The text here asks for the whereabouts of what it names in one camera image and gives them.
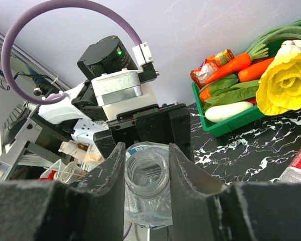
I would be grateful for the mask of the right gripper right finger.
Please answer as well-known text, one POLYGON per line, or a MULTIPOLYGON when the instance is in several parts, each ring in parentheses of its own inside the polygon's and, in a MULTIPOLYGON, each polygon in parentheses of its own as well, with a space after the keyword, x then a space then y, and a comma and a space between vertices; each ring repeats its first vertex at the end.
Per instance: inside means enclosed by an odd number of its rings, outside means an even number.
POLYGON ((301 183, 226 185, 169 145, 174 240, 301 240, 301 183))

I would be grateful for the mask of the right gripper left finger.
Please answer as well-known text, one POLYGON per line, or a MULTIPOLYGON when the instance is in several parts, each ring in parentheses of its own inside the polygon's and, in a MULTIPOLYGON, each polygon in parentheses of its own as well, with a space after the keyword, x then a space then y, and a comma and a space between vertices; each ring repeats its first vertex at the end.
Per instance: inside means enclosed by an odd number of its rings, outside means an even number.
POLYGON ((123 240, 125 144, 83 177, 0 182, 0 240, 123 240))

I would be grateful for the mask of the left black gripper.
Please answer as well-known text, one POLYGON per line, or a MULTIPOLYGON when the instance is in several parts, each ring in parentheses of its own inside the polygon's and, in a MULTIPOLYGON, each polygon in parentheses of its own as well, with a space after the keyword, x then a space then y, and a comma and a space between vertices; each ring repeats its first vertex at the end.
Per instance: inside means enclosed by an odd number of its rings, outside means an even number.
POLYGON ((108 129, 93 134, 93 141, 103 158, 108 158, 116 144, 128 148, 139 142, 176 144, 187 158, 191 157, 191 118, 185 104, 159 107, 152 104, 116 115, 108 129))

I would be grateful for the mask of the clear bottle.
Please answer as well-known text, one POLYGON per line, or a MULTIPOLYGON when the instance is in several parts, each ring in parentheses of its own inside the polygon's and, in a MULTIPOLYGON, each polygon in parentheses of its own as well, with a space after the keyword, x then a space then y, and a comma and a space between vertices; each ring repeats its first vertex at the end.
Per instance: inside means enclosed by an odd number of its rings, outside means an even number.
POLYGON ((140 142, 125 152, 126 221, 149 229, 173 224, 169 146, 140 142))

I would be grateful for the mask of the red cap water bottle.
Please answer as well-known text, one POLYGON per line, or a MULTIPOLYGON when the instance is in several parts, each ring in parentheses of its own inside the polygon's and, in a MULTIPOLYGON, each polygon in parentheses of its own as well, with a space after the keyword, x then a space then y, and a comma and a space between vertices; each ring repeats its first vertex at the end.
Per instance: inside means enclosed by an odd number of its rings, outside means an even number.
POLYGON ((283 183, 301 183, 301 149, 277 181, 283 183))

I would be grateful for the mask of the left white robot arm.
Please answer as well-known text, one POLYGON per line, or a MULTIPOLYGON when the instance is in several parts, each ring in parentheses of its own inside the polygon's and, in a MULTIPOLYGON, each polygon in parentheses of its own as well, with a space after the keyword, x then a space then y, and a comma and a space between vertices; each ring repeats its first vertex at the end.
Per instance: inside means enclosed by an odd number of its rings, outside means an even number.
POLYGON ((77 62, 86 80, 38 114, 63 141, 93 144, 107 158, 119 142, 175 144, 191 155, 190 114, 184 104, 158 105, 149 82, 159 72, 151 57, 137 67, 118 36, 91 44, 77 62))

